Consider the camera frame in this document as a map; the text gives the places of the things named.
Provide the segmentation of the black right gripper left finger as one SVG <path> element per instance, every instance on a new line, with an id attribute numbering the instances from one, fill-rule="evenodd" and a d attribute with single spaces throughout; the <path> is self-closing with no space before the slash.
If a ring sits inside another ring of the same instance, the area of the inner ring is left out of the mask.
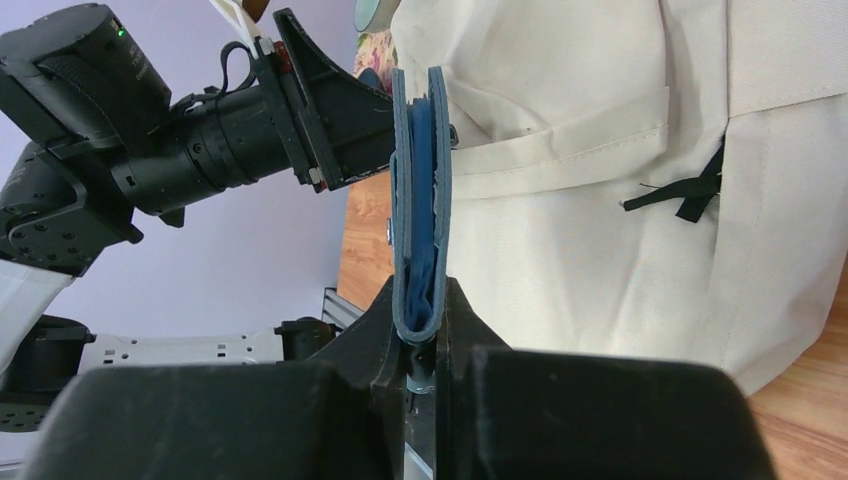
<path id="1" fill-rule="evenodd" d="M 399 479 L 392 287 L 303 361 L 101 368 L 71 382 L 23 479 Z"/>

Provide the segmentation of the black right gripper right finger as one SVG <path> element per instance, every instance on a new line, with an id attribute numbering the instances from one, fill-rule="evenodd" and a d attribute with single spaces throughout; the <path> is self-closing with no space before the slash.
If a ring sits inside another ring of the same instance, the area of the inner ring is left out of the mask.
<path id="1" fill-rule="evenodd" d="M 439 479 L 772 479 L 747 400 L 704 365 L 515 350 L 446 284 Z"/>

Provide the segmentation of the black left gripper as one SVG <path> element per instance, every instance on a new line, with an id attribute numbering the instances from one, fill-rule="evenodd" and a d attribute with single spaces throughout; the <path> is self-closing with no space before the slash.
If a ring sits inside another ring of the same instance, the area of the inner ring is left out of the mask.
<path id="1" fill-rule="evenodd" d="M 111 174 L 133 206 L 181 227 L 186 206 L 284 170 L 320 193 L 389 167 L 389 94 L 343 70 L 290 8 L 273 14 L 281 42 L 254 60 L 249 83 L 175 104 L 146 157 Z"/>

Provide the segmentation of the small blue wallet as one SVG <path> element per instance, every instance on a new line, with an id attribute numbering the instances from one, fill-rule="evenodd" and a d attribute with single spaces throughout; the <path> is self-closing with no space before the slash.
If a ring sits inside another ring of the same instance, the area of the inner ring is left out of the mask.
<path id="1" fill-rule="evenodd" d="M 419 346 L 435 337 L 446 304 L 451 124 L 440 67 L 428 69 L 427 93 L 412 100 L 406 97 L 405 72 L 393 70 L 392 80 L 392 318 L 399 338 Z"/>

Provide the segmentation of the beige canvas backpack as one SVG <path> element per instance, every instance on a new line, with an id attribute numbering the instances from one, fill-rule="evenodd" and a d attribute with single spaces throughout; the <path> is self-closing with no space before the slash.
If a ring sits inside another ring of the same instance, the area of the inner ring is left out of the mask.
<path id="1" fill-rule="evenodd" d="M 847 252 L 843 1 L 404 1 L 459 145 L 447 270 L 516 348 L 693 361 L 745 393 Z"/>

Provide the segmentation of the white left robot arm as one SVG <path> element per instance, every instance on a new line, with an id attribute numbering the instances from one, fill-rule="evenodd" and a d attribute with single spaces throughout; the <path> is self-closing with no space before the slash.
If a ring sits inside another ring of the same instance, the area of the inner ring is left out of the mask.
<path id="1" fill-rule="evenodd" d="M 47 14 L 1 38 L 1 109 L 28 144 L 1 190 L 1 364 L 58 293 L 109 246 L 142 240 L 135 212 L 181 227 L 188 205 L 291 170 L 316 192 L 385 171 L 389 94 L 346 72 L 290 9 L 273 41 L 257 1 L 218 1 L 246 78 L 173 101 L 105 4 Z"/>

